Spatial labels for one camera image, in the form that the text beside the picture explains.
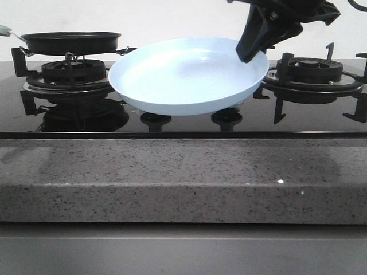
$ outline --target burner cap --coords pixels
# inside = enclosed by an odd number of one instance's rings
[[[279,77],[282,60],[278,60],[276,68]],[[293,57],[289,59],[287,73],[292,82],[328,84],[340,81],[343,74],[343,64],[333,60]]]

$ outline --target black frying pan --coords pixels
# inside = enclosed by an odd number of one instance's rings
[[[11,28],[0,25],[0,36],[10,34],[26,42],[31,53],[48,56],[64,56],[66,53],[86,56],[115,52],[118,38],[121,36],[120,33],[107,32],[32,33],[18,36],[11,31]]]

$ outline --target speckled gray stone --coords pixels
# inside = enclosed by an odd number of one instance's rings
[[[0,221],[367,224],[365,146],[0,140]]]

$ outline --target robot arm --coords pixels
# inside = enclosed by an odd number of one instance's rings
[[[298,36],[303,30],[300,23],[323,21],[329,25],[340,15],[338,9],[325,0],[237,1],[251,4],[244,33],[236,48],[244,62],[252,60],[260,50]]]
[[[367,12],[367,7],[358,4],[355,0],[348,0],[348,2],[355,9],[360,10],[360,11],[364,11],[364,12]]]

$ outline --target white wall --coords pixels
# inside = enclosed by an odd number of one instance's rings
[[[335,42],[334,58],[354,58],[367,52],[367,13],[354,10],[347,0],[334,0],[342,15],[330,26],[304,24],[304,32],[270,50],[270,59],[282,52],[296,56],[326,57],[325,46]],[[58,31],[120,32],[119,48],[190,36],[239,39],[249,4],[226,0],[1,0],[0,24],[17,34]],[[10,48],[24,45],[0,37],[0,61],[10,61]],[[100,60],[117,60],[104,54]],[[56,60],[36,55],[28,60]]]

